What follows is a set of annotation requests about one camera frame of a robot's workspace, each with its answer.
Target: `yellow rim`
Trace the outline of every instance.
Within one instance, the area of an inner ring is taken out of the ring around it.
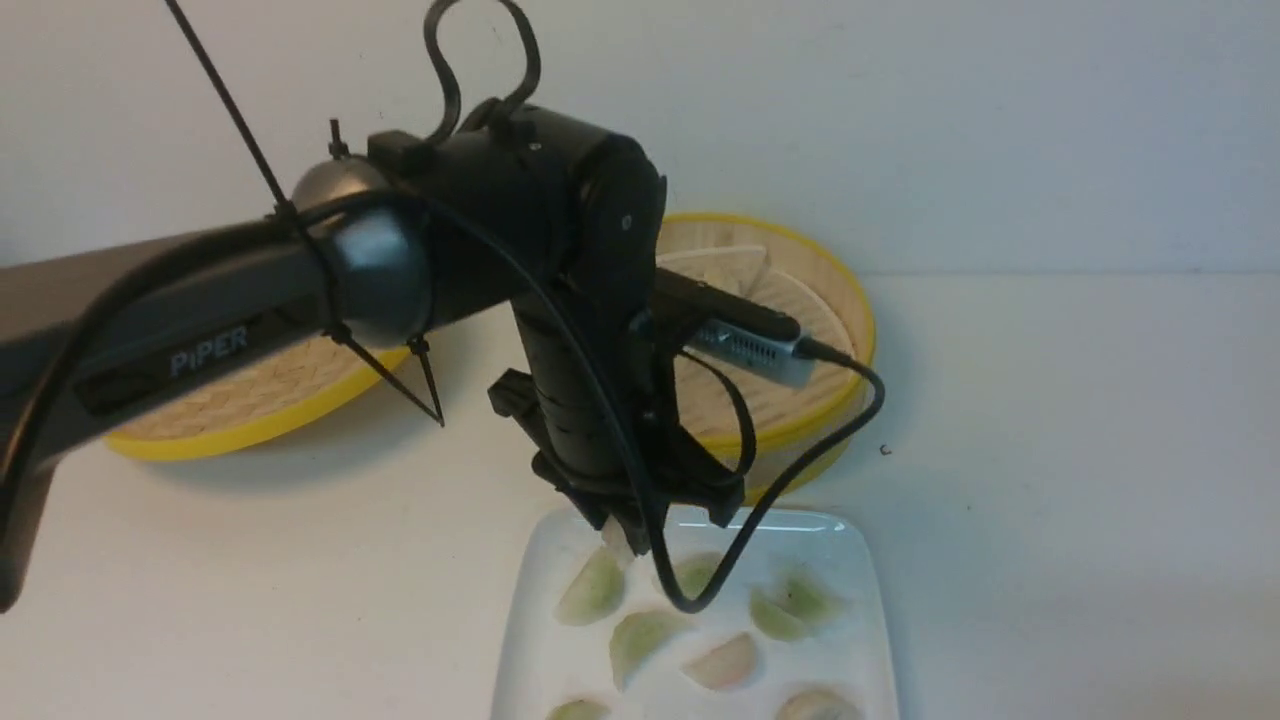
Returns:
[[[378,360],[388,369],[394,369],[407,356],[408,348],[401,347],[379,354]],[[172,462],[223,455],[251,445],[266,442],[287,432],[296,430],[317,418],[323,418],[351,402],[356,396],[374,387],[380,379],[376,372],[361,366],[340,380],[326,386],[320,392],[270,415],[250,420],[243,425],[178,439],[137,439],[122,433],[113,433],[106,437],[106,445],[120,455],[151,462]]]
[[[818,242],[795,231],[787,229],[782,225],[774,225],[773,223],[767,223],[764,220],[756,220],[755,218],[746,218],[742,215],[732,215],[724,213],[681,213],[676,215],[668,215],[663,220],[663,224],[709,223],[709,222],[736,223],[736,224],[754,225],[762,229],[767,229],[769,232],[781,234],[783,237],[787,237],[790,240],[794,240],[804,245],[805,247],[813,250],[814,252],[820,255],[824,260],[831,263],[832,266],[835,266],[836,270],[845,277],[845,281],[849,282],[849,284],[854,288],[854,292],[858,295],[858,299],[861,301],[860,305],[863,309],[863,322],[868,328],[868,337],[867,337],[867,350],[864,357],[859,357],[859,360],[861,360],[868,365],[873,363],[876,357],[876,319],[872,315],[870,301],[867,299],[867,292],[863,290],[861,283],[858,282],[858,277],[854,275],[852,270],[846,268],[845,264],[841,263],[835,255],[832,255],[829,250],[827,250]],[[767,432],[760,433],[755,438],[758,450],[762,452],[777,450],[785,445],[788,445],[808,436],[809,433],[813,432],[813,428],[815,425],[824,427],[826,423],[832,419],[832,416],[842,413],[845,407],[849,406],[850,402],[854,402],[858,398],[858,395],[863,389],[863,384],[864,384],[863,378],[855,374],[841,392],[836,393],[831,400],[819,405],[812,413],[801,415],[800,418],[788,420],[776,428],[769,428]],[[698,441],[703,443],[703,446],[707,447],[707,450],[710,451],[712,454],[724,454],[736,450],[741,445],[740,439],[736,436],[700,437],[698,438]],[[827,455],[832,457],[832,460],[828,460],[826,462],[822,461],[815,462],[813,466],[810,466],[810,470],[824,469],[826,465],[831,465],[831,462],[835,461],[835,456],[838,454],[836,455],[827,454]],[[800,482],[797,478],[796,483],[792,483],[792,487],[797,487],[799,484]]]

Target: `black zip tie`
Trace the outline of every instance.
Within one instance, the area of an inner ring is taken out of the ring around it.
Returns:
[[[357,357],[365,361],[365,365],[372,368],[372,370],[378,373],[379,377],[381,377],[401,395],[403,395],[406,400],[416,405],[419,410],[421,410],[422,413],[426,413],[428,418],[435,420],[442,427],[444,425],[444,418],[440,414],[440,401],[439,397],[435,395],[434,379],[428,380],[428,384],[431,387],[433,401],[435,402],[435,410],[431,410],[430,407],[426,406],[425,402],[422,402],[421,398],[417,397],[417,395],[413,393],[413,391],[408,388],[408,386],[401,382],[401,379],[397,378],[394,373],[388,370],[387,365],[383,365],[378,360],[378,357],[374,357],[372,352],[369,352],[367,350],[365,350],[365,346],[356,342],[356,340],[351,337],[351,329],[347,328],[347,325],[339,323],[334,328],[329,329],[325,334],[328,334],[338,345],[351,348],[351,351],[355,352]]]
[[[419,336],[408,341],[408,350],[417,357],[420,365],[422,365],[422,375],[426,378],[426,389],[431,393],[431,405],[435,406],[435,414],[428,413],[440,427],[444,427],[444,407],[440,405],[440,393],[435,389],[435,373],[431,372],[431,360],[428,354],[431,352],[431,345],[426,342],[425,336]]]

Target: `white surface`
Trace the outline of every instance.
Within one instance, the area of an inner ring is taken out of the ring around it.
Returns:
[[[330,115],[435,127],[428,0],[186,4],[287,184]],[[864,272],[1280,270],[1275,0],[525,5],[536,100],[637,137],[672,209]],[[468,104],[515,86],[497,3],[444,29]],[[0,263],[271,208],[159,0],[6,0],[0,92]]]
[[[888,405],[791,503],[867,537],[902,716],[1280,716],[1280,277],[867,284]],[[443,430],[378,388],[220,460],[72,456],[4,717],[484,719],[561,501],[484,397],[509,316],[433,346]]]
[[[745,516],[740,511],[728,529],[740,529]],[[700,510],[677,507],[667,519],[677,562],[698,552],[722,553],[731,537],[710,525]],[[564,588],[599,547],[599,533],[572,509],[538,524],[512,601],[493,720],[544,717],[553,707],[582,697],[607,705],[616,720],[773,720],[791,696],[813,687],[856,701],[865,720],[897,720],[876,568],[867,541],[846,520],[786,510],[765,515],[712,606],[692,618],[690,630],[654,653],[622,693],[613,688],[609,665],[613,628],[631,612],[671,606],[657,588],[653,564],[634,562],[617,612],[584,628],[554,621]],[[813,569],[835,594],[850,601],[850,610],[813,638],[790,644],[768,639],[751,623],[750,591],[776,588],[781,575],[797,566]],[[685,664],[741,632],[751,633],[763,667],[746,684],[716,693],[684,676]]]

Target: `black cable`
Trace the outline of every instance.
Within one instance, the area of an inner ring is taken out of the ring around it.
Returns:
[[[525,281],[530,291],[538,296],[538,299],[547,307],[548,313],[552,315],[552,319],[556,320],[557,325],[559,325],[561,332],[564,333],[573,355],[586,369],[586,379],[591,386],[591,392],[604,406],[605,425],[608,425],[609,434],[613,437],[613,441],[618,447],[623,469],[626,470],[627,479],[631,483],[631,492],[636,496],[640,518],[649,533],[650,550],[653,551],[653,562],[654,569],[658,573],[658,580],[662,583],[662,589],[667,594],[672,606],[682,612],[699,612],[710,605],[710,601],[716,598],[721,588],[724,585],[724,580],[728,579],[728,574],[733,570],[733,565],[742,555],[742,550],[746,547],[748,541],[750,541],[755,528],[764,519],[764,514],[768,512],[769,507],[778,498],[778,496],[786,491],[787,486],[790,486],[796,475],[804,471],[805,468],[812,465],[815,460],[818,460],[818,457],[822,457],[822,455],[828,450],[840,445],[845,438],[867,425],[867,423],[869,423],[884,405],[884,383],[870,368],[858,363],[847,355],[837,352],[835,348],[828,346],[823,346],[813,341],[803,343],[803,347],[810,354],[809,356],[837,363],[865,378],[867,382],[870,383],[874,395],[867,407],[863,409],[863,411],[859,413],[852,420],[814,443],[813,447],[803,452],[795,461],[782,470],[764,495],[760,496],[755,507],[751,509],[751,512],[742,523],[742,528],[733,537],[728,550],[724,552],[719,565],[716,568],[710,580],[707,583],[707,588],[703,589],[698,597],[686,597],[680,587],[680,582],[676,579],[675,569],[671,562],[671,552],[667,548],[667,539],[663,534],[663,528],[666,527],[666,507],[654,496],[653,479],[649,477],[645,461],[640,456],[639,442],[636,441],[630,427],[630,419],[622,410],[622,402],[613,392],[613,388],[603,380],[605,377],[604,366],[588,346],[581,331],[568,318],[568,313],[547,287],[547,283],[539,279],[538,275],[525,266],[515,252],[507,247],[506,242],[489,233],[476,223],[461,217],[452,208],[430,199],[424,199],[424,201],[429,213],[440,215],[445,220],[453,223],[463,232],[471,234],[480,242],[484,242],[490,250],[502,258],[502,260]]]
[[[422,41],[426,44],[426,55],[431,59],[431,68],[435,69],[435,77],[440,81],[440,92],[444,95],[444,111],[440,115],[440,124],[424,141],[428,145],[443,142],[453,135],[454,128],[458,126],[458,118],[462,117],[462,88],[458,87],[458,78],[453,74],[449,61],[444,59],[444,53],[440,51],[439,40],[440,18],[458,1],[435,0],[426,12],[426,18],[422,19]],[[512,110],[524,104],[525,100],[529,100],[534,95],[534,91],[538,90],[538,82],[543,73],[543,58],[538,50],[534,26],[530,24],[525,12],[512,0],[498,0],[498,3],[502,3],[503,8],[511,14],[511,19],[516,22],[520,42],[525,47],[525,77],[521,78],[516,90],[502,101],[508,110]]]
[[[36,450],[36,432],[47,420],[54,402],[74,373],[81,356],[120,310],[150,292],[207,269],[211,264],[261,247],[262,240],[256,233],[237,233],[230,238],[223,236],[196,238],[146,260],[93,299],[68,331],[61,348],[46,365],[23,406],[5,451],[4,491],[10,492],[26,471]]]

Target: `white plate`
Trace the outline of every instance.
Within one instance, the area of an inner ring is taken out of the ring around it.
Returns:
[[[667,523],[673,560],[724,550],[745,516],[740,511],[724,530],[710,525],[701,510],[673,507]],[[609,706],[611,720],[772,720],[791,694],[814,685],[852,700],[867,720],[897,720],[876,569],[861,533],[846,520],[822,512],[769,511],[719,597],[692,616],[695,629],[650,659],[623,693],[613,688],[609,667],[613,626],[628,612],[671,605],[658,591],[653,561],[645,556],[627,569],[621,610],[586,628],[557,623],[556,603],[598,547],[599,534],[572,509],[552,512],[538,524],[507,623],[493,720],[540,720],[559,703],[581,697]],[[751,587],[772,587],[780,573],[796,564],[814,569],[851,606],[815,638],[788,644],[755,630],[748,598]],[[764,664],[748,685],[713,693],[680,673],[681,665],[742,630],[755,637]]]

